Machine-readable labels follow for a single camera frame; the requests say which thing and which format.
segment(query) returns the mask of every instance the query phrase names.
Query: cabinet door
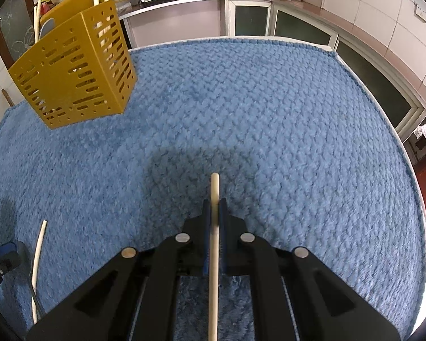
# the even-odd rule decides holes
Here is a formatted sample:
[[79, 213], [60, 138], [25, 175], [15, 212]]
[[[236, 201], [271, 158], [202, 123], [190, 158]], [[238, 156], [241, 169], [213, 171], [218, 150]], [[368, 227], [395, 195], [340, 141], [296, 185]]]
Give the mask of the cabinet door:
[[268, 36], [270, 2], [231, 1], [229, 36]]
[[337, 33], [328, 27], [323, 27], [308, 16], [298, 15], [286, 9], [277, 7], [276, 25], [274, 36], [288, 37], [300, 41], [315, 43], [334, 48], [337, 41]]

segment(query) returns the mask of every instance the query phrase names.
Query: yellow basket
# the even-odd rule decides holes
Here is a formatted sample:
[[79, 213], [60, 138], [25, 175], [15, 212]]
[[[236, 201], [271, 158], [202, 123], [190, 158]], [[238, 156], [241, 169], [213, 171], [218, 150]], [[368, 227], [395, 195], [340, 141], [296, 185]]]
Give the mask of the yellow basket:
[[137, 81], [113, 0], [55, 27], [9, 73], [51, 129], [122, 113]]

